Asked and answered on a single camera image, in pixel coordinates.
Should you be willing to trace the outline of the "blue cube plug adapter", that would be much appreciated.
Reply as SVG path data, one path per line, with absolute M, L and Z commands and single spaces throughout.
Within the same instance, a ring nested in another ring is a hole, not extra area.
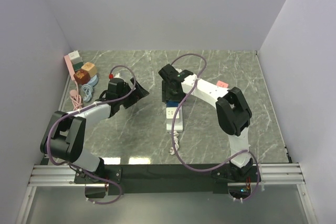
M 177 101 L 167 101 L 166 107 L 167 108 L 177 108 L 179 106 L 179 102 Z

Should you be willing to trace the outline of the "white power strip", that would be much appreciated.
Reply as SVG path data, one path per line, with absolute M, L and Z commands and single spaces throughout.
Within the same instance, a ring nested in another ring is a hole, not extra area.
M 177 131 L 177 132 L 183 132 L 184 130 L 182 108 L 180 108 L 180 113 L 181 113 L 180 119 L 175 119 L 175 123 L 174 123 L 174 131 Z M 171 132 L 172 122 L 173 122 L 173 119 L 172 120 L 166 119 L 166 131 L 168 133 Z

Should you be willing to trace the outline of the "pink cube plug adapter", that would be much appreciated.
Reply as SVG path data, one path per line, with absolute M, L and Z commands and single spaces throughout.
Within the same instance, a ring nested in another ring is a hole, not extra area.
M 223 81 L 218 81 L 216 85 L 221 88 L 228 88 L 228 83 Z

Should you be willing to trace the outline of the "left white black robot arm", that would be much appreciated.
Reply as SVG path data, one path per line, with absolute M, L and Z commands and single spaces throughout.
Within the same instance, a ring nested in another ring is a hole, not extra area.
M 91 182 L 101 182 L 105 176 L 104 160 L 84 148 L 85 131 L 114 116 L 121 106 L 127 109 L 149 95 L 134 78 L 130 81 L 132 86 L 122 78 L 112 78 L 108 88 L 93 104 L 76 112 L 54 112 L 41 141 L 40 151 L 86 170 Z

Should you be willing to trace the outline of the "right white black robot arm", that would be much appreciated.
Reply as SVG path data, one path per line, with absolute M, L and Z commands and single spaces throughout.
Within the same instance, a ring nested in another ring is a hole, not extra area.
M 216 109 L 220 128 L 228 135 L 231 159 L 229 174 L 235 181 L 241 182 L 253 165 L 249 152 L 248 130 L 252 112 L 242 91 L 214 85 L 185 71 L 161 75 L 162 100 L 166 103 L 177 102 L 167 112 L 167 128 L 172 137 L 171 153 L 177 154 L 177 134 L 182 125 L 182 104 L 189 96 L 194 96 Z

